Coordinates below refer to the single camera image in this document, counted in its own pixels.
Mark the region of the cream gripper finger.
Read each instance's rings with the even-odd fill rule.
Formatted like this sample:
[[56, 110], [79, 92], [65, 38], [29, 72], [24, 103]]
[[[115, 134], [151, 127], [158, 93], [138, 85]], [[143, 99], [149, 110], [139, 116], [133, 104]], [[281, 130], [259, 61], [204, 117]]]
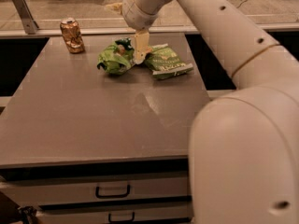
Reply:
[[105, 8], [107, 10], [110, 10], [112, 12], [115, 12], [116, 14], [121, 15], [122, 14], [122, 3], [112, 3], [105, 5]]
[[151, 52], [149, 42], [150, 33], [147, 29], [135, 31], [135, 34], [133, 35], [133, 61], [135, 64], [143, 63], [147, 54]]

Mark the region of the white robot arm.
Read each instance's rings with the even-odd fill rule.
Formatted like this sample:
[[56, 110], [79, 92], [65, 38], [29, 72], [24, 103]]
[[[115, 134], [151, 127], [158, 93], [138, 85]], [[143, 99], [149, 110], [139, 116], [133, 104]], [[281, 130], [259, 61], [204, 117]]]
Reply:
[[[138, 60], [170, 1], [122, 1]], [[177, 1], [236, 86], [192, 124], [195, 223], [299, 224], [299, 62], [227, 0]]]

